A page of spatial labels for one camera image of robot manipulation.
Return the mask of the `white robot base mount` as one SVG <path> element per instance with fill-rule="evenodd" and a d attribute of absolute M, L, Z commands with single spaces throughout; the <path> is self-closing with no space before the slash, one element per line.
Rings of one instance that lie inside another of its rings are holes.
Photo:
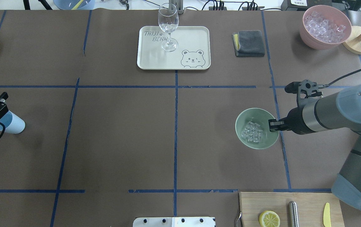
<path fill-rule="evenodd" d="M 139 217 L 133 227 L 215 227 L 214 217 Z"/>

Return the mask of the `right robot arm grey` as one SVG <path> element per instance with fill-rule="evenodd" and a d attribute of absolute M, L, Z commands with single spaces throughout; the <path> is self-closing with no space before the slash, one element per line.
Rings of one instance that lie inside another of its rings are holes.
<path fill-rule="evenodd" d="M 310 80 L 292 82 L 287 93 L 296 94 L 297 107 L 282 119 L 269 119 L 270 131 L 293 131 L 298 135 L 349 128 L 359 135 L 331 192 L 341 201 L 361 210 L 361 84 L 322 97 L 326 84 Z"/>

